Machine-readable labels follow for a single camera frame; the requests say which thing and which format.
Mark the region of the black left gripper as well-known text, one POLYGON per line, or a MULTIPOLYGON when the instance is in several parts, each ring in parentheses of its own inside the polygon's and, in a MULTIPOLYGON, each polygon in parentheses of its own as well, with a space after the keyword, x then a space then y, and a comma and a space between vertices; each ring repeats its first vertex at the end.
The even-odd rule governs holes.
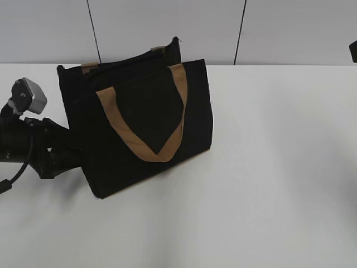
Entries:
POLYGON ((29 166, 41 179, 52 179, 53 175, 81 167, 78 152, 50 152, 53 140, 73 145, 71 131, 53 120, 46 117, 20 119, 12 103, 1 109, 1 161, 22 164, 14 179, 20 178, 29 166))

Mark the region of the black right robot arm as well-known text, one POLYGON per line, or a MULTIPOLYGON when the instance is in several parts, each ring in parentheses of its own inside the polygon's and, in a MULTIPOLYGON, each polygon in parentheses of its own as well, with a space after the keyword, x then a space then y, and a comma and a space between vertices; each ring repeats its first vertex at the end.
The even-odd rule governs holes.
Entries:
POLYGON ((357 41, 354 41, 349 45, 349 50, 351 53, 351 58, 354 63, 357 63, 357 41))

